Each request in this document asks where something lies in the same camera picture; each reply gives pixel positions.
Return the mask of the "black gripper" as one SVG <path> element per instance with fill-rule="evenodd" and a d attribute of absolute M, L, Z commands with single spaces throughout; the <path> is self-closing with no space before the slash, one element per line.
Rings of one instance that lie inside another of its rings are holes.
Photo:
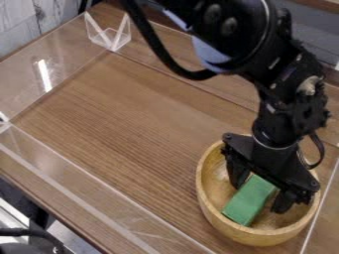
<path fill-rule="evenodd" d="M 312 203 L 321 183 L 310 171 L 320 166 L 322 160 L 310 164 L 298 143 L 285 148 L 270 147 L 255 136 L 226 133 L 222 154 L 227 161 L 230 181 L 237 190 L 250 174 L 258 175 L 278 187 L 273 212 L 286 213 L 295 203 Z"/>

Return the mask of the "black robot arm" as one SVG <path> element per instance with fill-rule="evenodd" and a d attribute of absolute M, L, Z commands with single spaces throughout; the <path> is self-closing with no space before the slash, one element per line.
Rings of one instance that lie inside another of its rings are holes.
<path fill-rule="evenodd" d="M 203 65 L 255 86 L 253 133 L 225 134 L 223 154 L 234 187 L 259 175 L 279 189 L 271 210 L 285 213 L 297 203 L 310 203 L 321 189 L 300 142 L 310 137 L 325 148 L 317 135 L 332 117 L 324 66 L 293 38 L 290 12 L 271 0 L 155 1 L 193 35 Z"/>

